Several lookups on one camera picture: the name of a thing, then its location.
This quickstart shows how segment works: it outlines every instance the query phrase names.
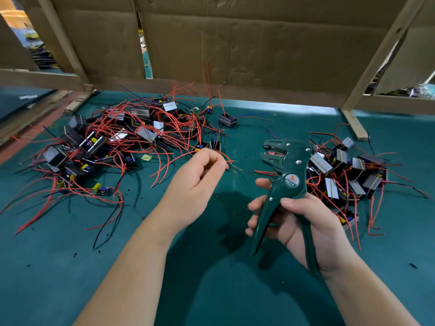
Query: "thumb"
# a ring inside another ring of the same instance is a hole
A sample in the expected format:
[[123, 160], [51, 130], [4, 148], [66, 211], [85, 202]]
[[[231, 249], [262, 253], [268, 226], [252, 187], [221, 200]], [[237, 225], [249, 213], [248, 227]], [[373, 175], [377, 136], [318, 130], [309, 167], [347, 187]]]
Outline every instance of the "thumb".
[[217, 184], [219, 183], [222, 175], [224, 174], [226, 168], [227, 163], [224, 160], [215, 162], [215, 164], [211, 166], [207, 174], [204, 175], [204, 177], [198, 183], [195, 189], [201, 192], [201, 195], [209, 199], [213, 194], [213, 191], [215, 190]]
[[281, 205], [293, 214], [300, 214], [313, 225], [330, 227], [337, 222], [337, 217], [322, 202], [314, 199], [281, 198]]

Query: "logo sticker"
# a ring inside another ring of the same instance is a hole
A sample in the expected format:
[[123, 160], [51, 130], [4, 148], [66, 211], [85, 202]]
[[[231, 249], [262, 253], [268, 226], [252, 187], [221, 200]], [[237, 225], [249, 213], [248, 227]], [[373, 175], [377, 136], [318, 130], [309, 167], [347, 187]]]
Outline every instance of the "logo sticker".
[[299, 185], [299, 177], [294, 174], [288, 174], [285, 177], [285, 183], [291, 188], [295, 188]]

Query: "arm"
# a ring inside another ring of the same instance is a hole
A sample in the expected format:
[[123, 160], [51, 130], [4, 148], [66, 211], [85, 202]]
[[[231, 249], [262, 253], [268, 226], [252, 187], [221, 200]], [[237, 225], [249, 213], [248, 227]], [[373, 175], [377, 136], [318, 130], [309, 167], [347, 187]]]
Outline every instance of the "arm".
[[202, 149], [178, 170], [162, 200], [130, 238], [75, 326], [154, 324], [171, 242], [204, 212], [227, 168], [220, 154]]
[[[268, 179], [258, 179], [257, 185], [270, 188]], [[248, 208], [257, 211], [266, 196], [261, 196]], [[373, 273], [352, 248], [340, 221], [323, 202], [310, 194], [302, 199], [281, 199], [283, 207], [272, 216], [269, 238], [279, 240], [305, 267], [305, 246], [301, 229], [292, 213], [302, 214], [311, 222], [320, 272], [337, 303], [347, 326], [418, 325], [397, 297]], [[246, 233], [252, 236], [258, 215], [248, 222]]]

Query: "workbench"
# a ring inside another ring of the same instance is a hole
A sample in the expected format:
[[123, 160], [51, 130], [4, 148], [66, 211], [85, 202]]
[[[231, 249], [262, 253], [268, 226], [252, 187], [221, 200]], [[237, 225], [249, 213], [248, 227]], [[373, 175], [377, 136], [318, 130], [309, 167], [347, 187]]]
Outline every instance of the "workbench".
[[[88, 100], [79, 113], [89, 117], [99, 108], [90, 103], [108, 105], [125, 99], [130, 98], [124, 93], [103, 92]], [[206, 101], [194, 99], [197, 106]], [[221, 136], [222, 152], [243, 171], [239, 176], [226, 172], [204, 214], [175, 239], [167, 256], [155, 324], [342, 325], [321, 280], [312, 278], [277, 242], [264, 242], [256, 257], [247, 258], [250, 239], [244, 233], [251, 217], [247, 203], [265, 193], [255, 186], [254, 180], [260, 175], [253, 170], [270, 171], [259, 158], [262, 143], [272, 138], [267, 128], [280, 137], [307, 139], [308, 131], [333, 132], [343, 122], [342, 115], [332, 108], [223, 102], [232, 116], [270, 112], [267, 118], [274, 122], [239, 119], [236, 127], [225, 131], [228, 137]], [[221, 113], [216, 107], [211, 119]], [[363, 112], [357, 115], [371, 136], [374, 151], [397, 152], [388, 159], [404, 165], [394, 170], [435, 196], [435, 118]], [[66, 116], [62, 117], [50, 130], [58, 133], [67, 121]], [[351, 130], [341, 126], [337, 135], [343, 139], [351, 135]], [[36, 139], [47, 138], [40, 135]], [[40, 176], [32, 171], [12, 173], [20, 169], [18, 162], [46, 144], [28, 144], [0, 167], [1, 206]], [[369, 149], [367, 142], [359, 146]], [[173, 173], [188, 160], [186, 157], [175, 162], [169, 176], [149, 189], [158, 159], [146, 162], [136, 157], [140, 170], [128, 173], [120, 186], [126, 202], [122, 217], [112, 236], [112, 224], [104, 228], [95, 250], [92, 245], [98, 229], [84, 229], [103, 224], [113, 207], [93, 199], [65, 198], [16, 236], [17, 228], [37, 213], [46, 198], [42, 194], [32, 197], [0, 216], [2, 325], [71, 325], [77, 318], [130, 236], [164, 194]], [[118, 179], [118, 170], [111, 168], [101, 173], [99, 182], [114, 186]], [[40, 181], [28, 192], [50, 186], [50, 181]], [[376, 220], [385, 236], [370, 237], [366, 228], [369, 202], [358, 205], [362, 245], [358, 253], [422, 325], [435, 320], [434, 206], [433, 200], [415, 191], [386, 186]]]

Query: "green wire stripper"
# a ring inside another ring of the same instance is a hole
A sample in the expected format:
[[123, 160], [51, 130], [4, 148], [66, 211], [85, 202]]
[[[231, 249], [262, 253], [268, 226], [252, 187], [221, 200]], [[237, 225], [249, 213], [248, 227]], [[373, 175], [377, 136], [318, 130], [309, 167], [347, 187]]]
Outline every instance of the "green wire stripper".
[[[263, 241], [270, 219], [280, 206], [281, 198], [300, 199], [307, 192], [306, 172], [311, 157], [311, 147], [306, 142], [292, 139], [278, 139], [264, 142], [266, 150], [260, 154], [262, 161], [274, 168], [278, 178], [271, 179], [271, 189], [258, 218], [249, 257], [257, 254]], [[311, 232], [311, 223], [303, 215], [295, 214], [301, 224], [305, 242], [305, 257], [308, 270], [313, 276], [320, 276], [316, 250]]]

